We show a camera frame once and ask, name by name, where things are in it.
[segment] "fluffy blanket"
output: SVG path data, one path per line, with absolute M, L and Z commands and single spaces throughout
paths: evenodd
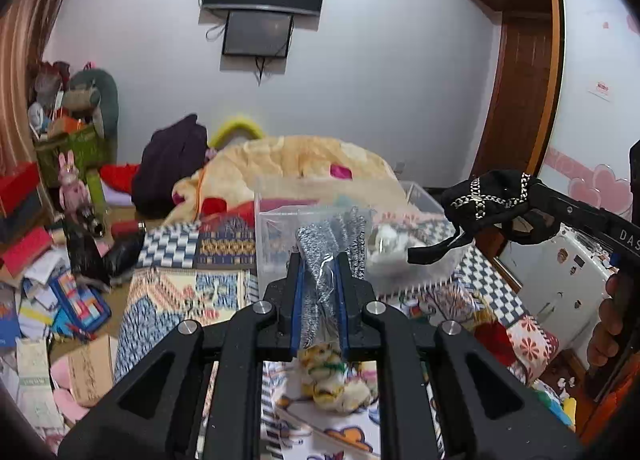
M 388 186 L 383 188 L 384 192 L 380 191 L 379 182 L 376 182 L 377 186 L 372 184 L 369 190 L 358 188 L 357 191 L 343 191 L 350 197 L 356 193 L 359 197 L 356 199 L 363 201 L 366 201 L 367 197 L 375 197 L 385 205 L 393 205 L 396 202 L 406 204 L 404 192 L 396 176 L 380 156 L 335 138 L 280 136 L 226 147 L 193 176 L 177 182 L 174 186 L 174 196 L 179 195 L 184 201 L 176 205 L 164 223 L 195 220 L 206 198 L 222 198 L 226 201 L 228 209 L 251 201 L 254 199 L 257 181 L 261 177 L 331 178 L 332 164 L 350 169 L 354 179 L 388 181 Z M 298 188 L 290 185 L 285 191 L 282 183 L 278 182 L 279 197 L 309 197 L 308 188 L 297 192 Z M 322 200 L 316 194 L 313 198 Z

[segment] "plush toy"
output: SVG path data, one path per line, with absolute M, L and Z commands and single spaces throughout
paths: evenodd
M 84 182 L 79 178 L 79 171 L 74 162 L 74 152 L 69 151 L 65 155 L 58 155 L 60 171 L 58 180 L 60 181 L 60 207 L 66 214 L 76 217 L 78 207 L 89 204 L 91 197 Z

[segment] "person's hand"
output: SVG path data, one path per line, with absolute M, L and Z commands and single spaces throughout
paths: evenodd
M 612 275 L 607 281 L 607 294 L 612 295 L 618 288 L 618 276 Z M 622 319 L 616 312 L 612 299 L 605 299 L 598 310 L 600 322 L 593 329 L 587 347 L 587 361 L 591 366 L 604 366 L 610 357 L 618 353 L 618 343 L 613 336 L 622 331 Z

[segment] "pink cushion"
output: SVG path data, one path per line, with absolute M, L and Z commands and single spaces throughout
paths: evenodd
M 66 416 L 74 424 L 84 415 L 89 413 L 88 408 L 80 406 L 71 396 L 71 392 L 67 390 L 53 390 L 53 400 L 56 406 L 64 416 Z
M 69 360 L 67 356 L 60 357 L 51 365 L 51 378 L 55 380 L 60 388 L 71 389 L 71 373 L 69 373 Z

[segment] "plastic bag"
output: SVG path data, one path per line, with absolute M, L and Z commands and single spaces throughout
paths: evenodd
M 102 257 L 107 274 L 116 278 L 135 266 L 144 242 L 144 231 L 136 231 L 118 237 L 109 252 Z
M 337 341 L 335 258 L 346 252 L 351 273 L 364 278 L 370 211 L 353 207 L 296 230 L 304 260 L 300 347 Z
M 109 275 L 91 234 L 71 219 L 65 217 L 66 250 L 71 262 L 71 273 L 79 284 L 101 289 L 109 288 Z

